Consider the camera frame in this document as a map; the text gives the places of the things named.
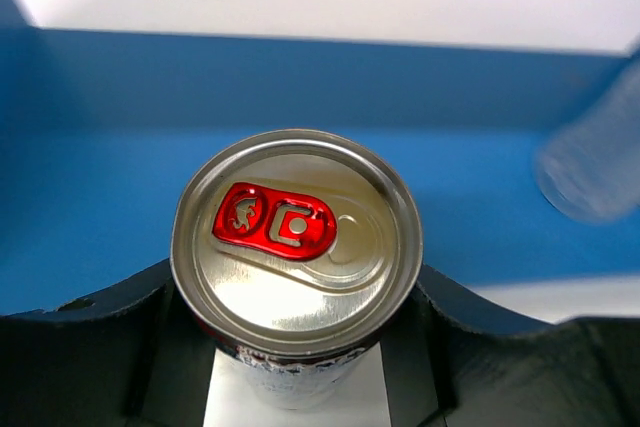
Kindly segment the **Red Bull can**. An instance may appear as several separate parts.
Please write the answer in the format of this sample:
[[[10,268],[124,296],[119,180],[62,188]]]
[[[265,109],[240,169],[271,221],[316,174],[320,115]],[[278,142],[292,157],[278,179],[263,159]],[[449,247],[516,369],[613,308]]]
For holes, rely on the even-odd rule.
[[[243,139],[190,179],[169,260],[201,328],[256,394],[323,402],[414,288],[423,229],[401,177],[374,152],[318,130]]]

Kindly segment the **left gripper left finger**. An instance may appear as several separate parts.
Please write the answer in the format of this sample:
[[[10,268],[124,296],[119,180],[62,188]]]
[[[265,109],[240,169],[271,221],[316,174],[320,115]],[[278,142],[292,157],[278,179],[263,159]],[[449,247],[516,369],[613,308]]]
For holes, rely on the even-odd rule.
[[[161,261],[1,319],[4,426],[201,426],[215,346]]]

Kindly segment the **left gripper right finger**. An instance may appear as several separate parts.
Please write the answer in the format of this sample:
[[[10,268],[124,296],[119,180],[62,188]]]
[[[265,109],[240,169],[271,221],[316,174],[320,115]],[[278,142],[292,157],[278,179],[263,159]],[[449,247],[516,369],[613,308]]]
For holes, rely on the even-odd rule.
[[[380,341],[395,426],[635,426],[639,322],[546,323],[431,267]]]

